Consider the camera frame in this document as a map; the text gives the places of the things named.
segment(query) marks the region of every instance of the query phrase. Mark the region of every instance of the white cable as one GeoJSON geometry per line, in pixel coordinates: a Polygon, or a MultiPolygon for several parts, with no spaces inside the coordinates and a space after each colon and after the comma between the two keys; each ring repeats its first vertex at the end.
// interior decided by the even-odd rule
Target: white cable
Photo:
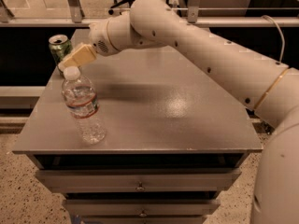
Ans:
{"type": "Polygon", "coordinates": [[[281,42],[282,42],[281,52],[280,52],[280,57],[279,57],[279,62],[281,63],[282,57],[283,57],[283,53],[284,53],[284,47],[285,47],[284,35],[283,35],[283,33],[282,33],[282,31],[281,31],[278,23],[273,18],[271,18],[271,17],[269,17],[267,15],[263,15],[262,18],[265,18],[266,20],[273,22],[276,25],[276,27],[278,28],[278,31],[279,31],[280,37],[281,37],[281,42]]]}

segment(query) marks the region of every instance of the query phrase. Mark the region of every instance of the green can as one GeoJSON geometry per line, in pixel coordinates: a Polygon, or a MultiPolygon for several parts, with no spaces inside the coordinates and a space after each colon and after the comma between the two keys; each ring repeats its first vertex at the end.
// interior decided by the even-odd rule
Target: green can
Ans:
{"type": "Polygon", "coordinates": [[[52,54],[56,63],[57,69],[60,75],[63,77],[64,72],[59,69],[58,64],[63,60],[64,56],[72,51],[72,43],[66,35],[54,35],[49,39],[49,48],[50,53],[52,54]]]}

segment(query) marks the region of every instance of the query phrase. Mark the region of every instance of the drawer handle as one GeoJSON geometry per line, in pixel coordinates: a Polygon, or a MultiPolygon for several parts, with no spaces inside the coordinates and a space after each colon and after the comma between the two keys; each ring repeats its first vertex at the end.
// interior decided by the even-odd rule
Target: drawer handle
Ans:
{"type": "Polygon", "coordinates": [[[148,214],[146,214],[146,212],[144,210],[142,210],[142,212],[139,214],[140,217],[147,217],[148,214]]]}
{"type": "Polygon", "coordinates": [[[144,188],[142,186],[142,182],[139,182],[139,186],[137,188],[135,188],[135,190],[138,191],[138,192],[143,192],[143,191],[146,190],[146,188],[144,188]]]}

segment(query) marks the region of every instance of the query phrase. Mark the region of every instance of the water bottle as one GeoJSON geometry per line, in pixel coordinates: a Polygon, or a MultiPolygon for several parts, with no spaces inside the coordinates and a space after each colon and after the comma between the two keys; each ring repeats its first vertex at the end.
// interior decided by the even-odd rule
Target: water bottle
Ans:
{"type": "Polygon", "coordinates": [[[83,141],[88,144],[100,142],[106,135],[106,129],[99,115],[97,95],[92,82],[82,76],[76,66],[65,68],[64,77],[64,101],[76,121],[83,141]]]}

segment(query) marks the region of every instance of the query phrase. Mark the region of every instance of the white bottle cap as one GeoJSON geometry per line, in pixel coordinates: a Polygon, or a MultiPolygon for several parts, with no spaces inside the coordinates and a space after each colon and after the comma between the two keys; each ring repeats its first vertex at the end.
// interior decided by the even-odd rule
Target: white bottle cap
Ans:
{"type": "Polygon", "coordinates": [[[64,78],[67,80],[76,80],[81,73],[77,66],[68,66],[64,70],[64,78]]]}

